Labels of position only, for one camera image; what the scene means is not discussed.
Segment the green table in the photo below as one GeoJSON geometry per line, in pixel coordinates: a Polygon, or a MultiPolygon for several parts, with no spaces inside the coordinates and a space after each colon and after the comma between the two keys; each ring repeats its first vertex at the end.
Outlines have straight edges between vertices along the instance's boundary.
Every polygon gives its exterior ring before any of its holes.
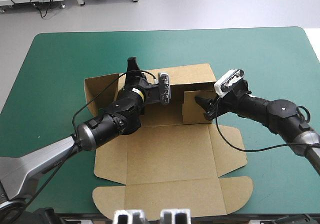
{"type": "MultiPolygon", "coordinates": [[[[20,156],[72,133],[72,115],[85,102],[84,79],[123,72],[131,56],[142,69],[208,62],[220,77],[241,68],[254,95],[306,106],[320,131],[320,65],[300,28],[44,33],[35,37],[0,115],[0,155],[20,156]]],[[[78,122],[90,117],[85,110],[78,122]]],[[[283,143],[235,114],[220,123],[238,127],[247,149],[283,143]]],[[[67,161],[29,210],[98,213],[92,190],[118,184],[95,177],[94,162],[94,152],[67,161]]],[[[248,164],[227,176],[245,175],[254,190],[238,213],[320,211],[320,178],[288,147],[248,154],[248,164]]]]}

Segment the black cable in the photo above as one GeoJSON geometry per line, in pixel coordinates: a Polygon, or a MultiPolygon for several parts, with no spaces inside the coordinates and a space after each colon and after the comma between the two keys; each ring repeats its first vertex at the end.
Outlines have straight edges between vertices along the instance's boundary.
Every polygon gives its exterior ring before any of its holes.
{"type": "Polygon", "coordinates": [[[47,13],[48,13],[48,10],[51,8],[51,5],[52,5],[53,1],[54,1],[54,0],[50,0],[50,1],[49,1],[48,7],[46,8],[44,15],[42,14],[41,9],[40,9],[39,7],[37,7],[37,6],[35,6],[35,8],[39,11],[41,18],[46,17],[46,15],[47,15],[47,13]]]}
{"type": "Polygon", "coordinates": [[[97,94],[95,97],[93,97],[88,103],[86,103],[82,108],[80,108],[74,115],[73,115],[73,118],[72,118],[72,125],[73,125],[73,128],[74,128],[74,133],[75,133],[75,136],[77,137],[78,136],[78,132],[77,132],[77,129],[76,129],[76,125],[75,125],[75,119],[76,119],[76,116],[82,111],[84,110],[89,104],[91,104],[96,98],[98,98],[102,93],[104,93],[114,82],[116,82],[118,79],[120,79],[122,76],[128,74],[128,73],[132,73],[132,72],[142,72],[142,73],[147,73],[149,75],[151,75],[154,79],[156,79],[156,77],[148,72],[148,71],[144,71],[144,70],[131,70],[131,71],[128,71],[128,72],[125,72],[121,75],[119,75],[119,77],[117,77],[115,80],[113,80],[111,83],[109,83],[99,94],[97,94]]]}
{"type": "Polygon", "coordinates": [[[32,3],[32,0],[30,0],[29,3],[26,3],[26,4],[16,3],[16,2],[14,2],[13,0],[10,0],[10,1],[11,1],[13,4],[17,5],[17,6],[27,6],[27,5],[29,5],[29,4],[32,4],[32,5],[40,12],[41,18],[44,18],[44,17],[47,15],[48,9],[51,7],[51,4],[52,4],[52,2],[53,2],[53,0],[50,0],[49,6],[48,6],[48,8],[47,8],[46,11],[45,11],[45,15],[42,15],[42,12],[41,12],[41,10],[40,10],[39,7],[43,4],[43,2],[42,2],[42,4],[41,4],[40,6],[35,6],[35,5],[32,3]]]}
{"type": "Polygon", "coordinates": [[[320,145],[311,145],[311,144],[306,144],[306,143],[286,143],[286,144],[279,144],[279,145],[274,145],[274,146],[270,146],[270,147],[266,147],[266,148],[261,148],[261,149],[252,149],[252,150],[246,150],[246,149],[241,149],[238,148],[236,146],[234,146],[233,144],[231,144],[226,138],[225,136],[222,134],[222,132],[220,131],[219,125],[218,125],[218,106],[219,106],[219,102],[220,102],[220,98],[217,99],[216,102],[216,106],[215,106],[215,125],[216,125],[216,129],[218,130],[220,136],[222,137],[222,139],[232,148],[237,149],[238,151],[241,152],[245,152],[245,153],[254,153],[254,152],[262,152],[262,151],[266,151],[266,150],[270,150],[270,149],[274,149],[274,148],[280,148],[280,147],[286,147],[286,146],[308,146],[311,148],[320,148],[320,145]]]}
{"type": "Polygon", "coordinates": [[[45,181],[45,183],[42,184],[42,186],[37,190],[37,192],[34,194],[34,196],[28,201],[28,203],[24,206],[24,210],[27,209],[27,207],[36,199],[36,197],[40,194],[40,192],[46,187],[46,185],[51,181],[51,179],[55,176],[55,174],[59,171],[59,169],[62,167],[62,165],[65,163],[65,161],[70,157],[72,154],[74,148],[76,146],[76,143],[73,144],[73,146],[70,148],[68,153],[65,155],[64,159],[60,162],[60,164],[55,168],[55,170],[51,173],[51,175],[48,177],[48,179],[45,181]]]}
{"type": "Polygon", "coordinates": [[[310,122],[310,119],[311,119],[311,114],[309,112],[309,110],[307,110],[307,108],[303,107],[303,106],[297,106],[296,107],[296,111],[298,112],[298,115],[300,116],[301,118],[301,123],[303,123],[304,121],[306,123],[309,123],[310,122]],[[300,109],[303,109],[306,113],[306,119],[305,119],[305,116],[302,114],[302,112],[300,111],[300,109]]]}

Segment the box flap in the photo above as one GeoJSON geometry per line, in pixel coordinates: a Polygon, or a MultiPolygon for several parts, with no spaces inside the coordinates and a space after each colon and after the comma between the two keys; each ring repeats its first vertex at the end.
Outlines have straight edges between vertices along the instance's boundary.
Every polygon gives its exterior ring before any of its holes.
{"type": "Polygon", "coordinates": [[[217,175],[207,124],[140,128],[98,148],[95,159],[96,176],[127,185],[217,175]]]}
{"type": "MultiPolygon", "coordinates": [[[[93,199],[99,211],[109,219],[119,203],[114,204],[113,190],[118,187],[99,187],[93,199]]],[[[226,215],[224,197],[218,178],[128,185],[125,187],[125,209],[142,209],[148,220],[159,219],[162,209],[188,208],[192,217],[226,215]]]]}
{"type": "MultiPolygon", "coordinates": [[[[119,77],[118,73],[109,74],[99,77],[86,78],[84,80],[85,100],[89,102],[93,97],[98,95],[103,89],[116,78],[119,77]]],[[[109,103],[113,102],[115,93],[118,91],[118,82],[114,82],[105,92],[103,92],[97,99],[89,104],[88,109],[92,115],[98,115],[100,108],[106,107],[109,103]]]]}
{"type": "Polygon", "coordinates": [[[219,180],[227,214],[242,208],[254,190],[254,183],[250,177],[219,178],[219,180]]]}
{"type": "MultiPolygon", "coordinates": [[[[238,150],[230,147],[218,133],[215,124],[208,125],[208,127],[218,177],[243,167],[248,163],[246,153],[239,152],[238,150]]],[[[225,138],[234,146],[241,149],[245,148],[244,143],[242,142],[240,130],[238,128],[221,125],[219,125],[219,128],[225,138]]]]}
{"type": "Polygon", "coordinates": [[[126,187],[97,187],[92,192],[95,206],[106,217],[113,218],[116,210],[125,209],[126,187]]]}

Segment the flattened cardboard box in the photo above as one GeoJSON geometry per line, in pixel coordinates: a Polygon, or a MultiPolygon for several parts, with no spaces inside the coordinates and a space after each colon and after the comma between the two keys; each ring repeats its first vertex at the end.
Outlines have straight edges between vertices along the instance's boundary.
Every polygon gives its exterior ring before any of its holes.
{"type": "MultiPolygon", "coordinates": [[[[154,75],[159,71],[169,74],[171,103],[146,106],[140,129],[97,149],[95,175],[126,186],[96,188],[95,205],[110,219],[119,209],[142,209],[149,220],[157,220],[162,209],[170,208],[188,208],[192,217],[237,211],[252,194],[251,178],[219,177],[247,164],[246,154],[226,145],[194,101],[197,95],[216,95],[216,79],[209,64],[149,71],[154,75]]],[[[118,76],[86,79],[86,99],[118,76]]],[[[117,98],[124,80],[120,78],[89,105],[93,115],[117,98]]],[[[238,129],[221,126],[221,130],[235,146],[244,148],[238,129]]]]}

